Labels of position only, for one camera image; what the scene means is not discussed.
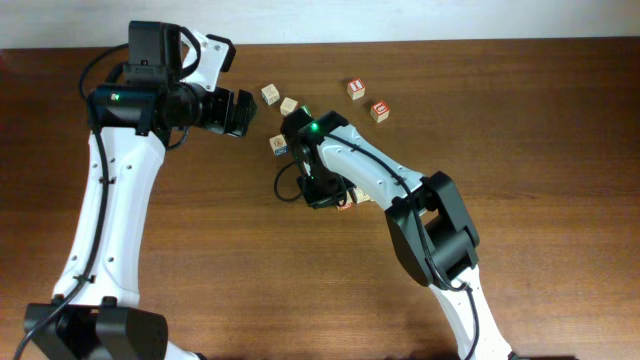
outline wood grain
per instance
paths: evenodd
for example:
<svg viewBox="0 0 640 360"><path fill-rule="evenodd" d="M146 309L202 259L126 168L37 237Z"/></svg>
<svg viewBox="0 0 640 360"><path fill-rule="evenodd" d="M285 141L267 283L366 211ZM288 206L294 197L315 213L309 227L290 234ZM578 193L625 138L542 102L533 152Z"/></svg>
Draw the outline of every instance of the wood grain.
<svg viewBox="0 0 640 360"><path fill-rule="evenodd" d="M2 359L71 247L88 166L76 82L99 52L0 52ZM355 77L367 93L354 102ZM271 83L314 115L337 110L401 164L456 180L488 302L519 353L637 359L637 38L239 47L220 85L256 97L248 136L193 131L167 154L149 204L140 307L166 316L173 341L231 359L455 353L375 204L313 211L273 196L289 159L269 147L281 123L260 99ZM391 108L380 124L368 114L378 100ZM294 191L289 174L282 192ZM25 358L41 355L31 346Z"/></svg>

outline toy block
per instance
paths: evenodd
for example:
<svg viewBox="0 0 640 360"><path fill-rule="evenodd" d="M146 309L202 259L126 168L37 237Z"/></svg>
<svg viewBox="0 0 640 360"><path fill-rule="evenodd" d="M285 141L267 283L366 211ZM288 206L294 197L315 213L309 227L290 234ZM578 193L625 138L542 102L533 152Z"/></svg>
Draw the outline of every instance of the toy block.
<svg viewBox="0 0 640 360"><path fill-rule="evenodd" d="M355 202L356 204L371 200L371 196L369 196L369 194L364 192L364 190L360 189L359 187L353 188L350 194L353 202Z"/></svg>
<svg viewBox="0 0 640 360"><path fill-rule="evenodd" d="M271 150L276 156L281 156L289 151L287 147L287 142L284 140L284 136L278 135L269 139L269 144L271 144Z"/></svg>
<svg viewBox="0 0 640 360"><path fill-rule="evenodd" d="M284 116L287 116L290 113L292 113L297 106L298 106L297 101L290 99L288 97L285 97L284 100L282 100L282 104L280 104L280 113Z"/></svg>
<svg viewBox="0 0 640 360"><path fill-rule="evenodd" d="M347 192L347 202L342 205L342 206L338 206L336 205L336 209L338 209L338 211L342 211L342 210L346 210L350 207L353 206L353 200L351 200L351 195L349 195L349 193Z"/></svg>
<svg viewBox="0 0 640 360"><path fill-rule="evenodd" d="M262 98L269 106L273 105L273 103L280 100L280 93L278 92L278 89L276 89L276 87L273 84L263 88L261 92L262 92Z"/></svg>
<svg viewBox="0 0 640 360"><path fill-rule="evenodd" d="M389 117L389 111L387 104L385 104L384 101L380 101L371 107L371 117L373 117L375 121L381 122Z"/></svg>
<svg viewBox="0 0 640 360"><path fill-rule="evenodd" d="M306 112L307 115L311 116L311 110L309 110L309 107L307 105L302 105L300 109L304 110L304 112Z"/></svg>
<svg viewBox="0 0 640 360"><path fill-rule="evenodd" d="M351 100L359 99L364 96L364 83L360 79L355 79L347 84L347 93L351 96Z"/></svg>

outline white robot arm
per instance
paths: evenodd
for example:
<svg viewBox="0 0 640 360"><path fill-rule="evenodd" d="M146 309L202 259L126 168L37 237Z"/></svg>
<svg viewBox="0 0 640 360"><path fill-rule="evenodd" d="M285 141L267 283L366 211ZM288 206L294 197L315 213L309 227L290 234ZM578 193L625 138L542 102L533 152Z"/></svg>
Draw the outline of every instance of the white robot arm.
<svg viewBox="0 0 640 360"><path fill-rule="evenodd" d="M314 121L303 111L296 111L285 117L281 132L299 164L302 176L298 182L310 206L332 206L355 185L385 211L398 259L418 283L429 286L436 295L453 329L460 358L515 358L480 286L474 250L477 232L455 185L446 175L438 173L428 178L398 164L365 141L355 127L336 113ZM407 188L421 214L439 210L439 216L426 229L411 216L413 205ZM418 231L427 236L428 249L419 241ZM425 260L425 251L432 253L434 267L449 279L451 286L466 284L473 290L477 321L467 291L456 292L442 286Z"/></svg>
<svg viewBox="0 0 640 360"><path fill-rule="evenodd" d="M190 48L185 66L180 33ZM75 240L52 303L28 306L27 335L14 359L30 339L51 359L204 359L168 341L163 316L137 309L149 196L166 150L175 147L171 129L243 136L256 105L240 90L234 106L233 92L216 86L235 55L227 39L134 21L128 47L129 63L87 98L93 133ZM123 71L127 84L116 85Z"/></svg>

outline black cable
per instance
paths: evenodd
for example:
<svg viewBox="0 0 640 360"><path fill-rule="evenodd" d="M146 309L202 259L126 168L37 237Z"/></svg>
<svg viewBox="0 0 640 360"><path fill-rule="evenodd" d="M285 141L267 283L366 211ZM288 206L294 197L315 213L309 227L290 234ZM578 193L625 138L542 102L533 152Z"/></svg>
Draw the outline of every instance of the black cable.
<svg viewBox="0 0 640 360"><path fill-rule="evenodd" d="M471 349L469 349L469 354L464 360L471 360L473 354L476 352L476 346L478 346L478 341L480 340L480 319L478 317L478 309L476 309L476 302L473 300L473 289L470 286L467 286L465 289L467 291L467 296L469 296L469 304L471 305L471 312L473 313L473 322L474 326L474 334L473 334L473 344L471 344Z"/></svg>
<svg viewBox="0 0 640 360"><path fill-rule="evenodd" d="M389 165L387 165L384 161L380 160L380 158L378 158L377 156L373 155L367 150L362 149L360 146L353 144L333 134L324 134L324 136L330 139L333 139L335 141L338 141L340 143L343 143L344 145L352 148L354 151L359 151L364 155L368 156L369 158L371 158L373 161L377 162L389 174L391 174L391 176L398 182L398 184L402 186L404 191L407 193L407 197L409 198L409 203L411 204L411 212L413 213L413 217L418 226L418 234L420 235L420 242L422 243L422 247L424 248L425 260L426 260L427 266L429 267L429 270L431 271L433 276L437 278L439 283L446 288L446 290L450 290L454 292L459 292L464 290L464 291L467 291L467 294L469 296L469 303L471 305L471 311L473 312L473 319L475 322L475 334L473 339L473 345L471 346L471 350L469 351L469 354L467 355L465 360L471 359L471 357L475 353L476 346L480 339L480 322L478 318L478 310L476 309L475 301L473 299L473 294L472 294L473 289L471 289L471 287L467 283L462 283L461 286L454 287L453 285L451 285L451 283L449 283L448 281L445 281L440 275L440 273L438 272L436 266L434 265L431 252L427 247L427 239L426 239L426 236L424 235L425 230L423 228L422 220L420 219L420 214L418 213L418 209L416 209L416 206L415 206L416 201L415 201L415 197L413 196L413 192L411 191L411 189L409 189L409 186L407 186L407 183L404 181L404 179L400 175L398 175L393 169L391 169L391 167L389 167Z"/></svg>
<svg viewBox="0 0 640 360"><path fill-rule="evenodd" d="M104 82L116 83L124 71L124 66L128 63L128 61L122 61L118 63L118 65L114 66L113 69L111 69L111 72L109 72L109 75L104 79Z"/></svg>
<svg viewBox="0 0 640 360"><path fill-rule="evenodd" d="M82 71L82 74L80 75L80 80L78 81L78 91L80 92L80 97L82 97L82 99L87 100L87 95L85 95L84 93L84 78L87 77L87 74L89 73L89 71L97 64L100 62L100 60L104 59L105 57L113 54L114 52L118 51L118 50L122 50L122 49L126 49L129 47L129 44L121 44L118 46L114 46L111 49L106 50L105 52L103 52L102 54L98 55L95 59L93 59L89 65L87 65L84 70Z"/></svg>
<svg viewBox="0 0 640 360"><path fill-rule="evenodd" d="M284 202L292 202L292 201L296 201L298 200L303 194L304 194L304 190L306 188L307 185L307 180L306 180L306 176L302 177L302 190L300 190L300 193L292 198L285 198L280 196L280 193L278 192L278 183L280 182L280 176L282 176L282 174L284 174L284 172L292 167L293 165L296 165L298 162L297 161L292 161L289 164L287 164L285 167L283 167L282 169L280 169L280 171L278 171L278 174L276 175L276 179L273 182L273 193L276 194L276 197Z"/></svg>
<svg viewBox="0 0 640 360"><path fill-rule="evenodd" d="M75 277L78 281L76 286L67 294L67 297L64 298L62 303L58 305L58 307L46 318L40 319L32 328L29 330L25 336L20 341L18 348L16 349L15 354L13 355L13 360L19 360L24 352L24 349L29 344L29 341L33 339L33 337L42 331L51 321L58 317L60 312L64 310L64 308L73 300L73 298L78 295L80 290L82 290L83 286L87 281L89 281L91 270L93 269L93 264L95 263L96 256L98 255L98 249L100 248L100 238L102 236L102 228L104 226L104 219L107 212L107 199L109 198L109 165L107 163L107 154L104 149L104 143L102 142L102 136L100 135L100 129L93 129L93 135L96 139L96 144L98 145L98 152L100 153L100 163L102 166L102 198L100 199L100 210L98 212L98 220L96 222L96 232L93 237L93 243L91 245L91 252L89 253L89 259L87 259L87 264L85 265L84 271L82 275Z"/></svg>
<svg viewBox="0 0 640 360"><path fill-rule="evenodd" d="M338 199L338 196L336 195L336 192L333 193L333 199L335 200L335 204L336 206L345 206L347 205L347 201L349 201L349 198L347 197L347 185L344 183L344 178L340 175L339 176L339 180L340 180L340 188L342 189L342 191L340 192L340 194L342 194L342 196L340 197L340 199Z"/></svg>
<svg viewBox="0 0 640 360"><path fill-rule="evenodd" d="M182 146L182 144L184 144L185 141L187 141L187 136L189 136L189 126L186 126L184 128L184 130L182 131L182 137L180 138L180 140L178 140L178 142L176 142L175 144L169 145L167 147L167 151L175 150L180 146Z"/></svg>

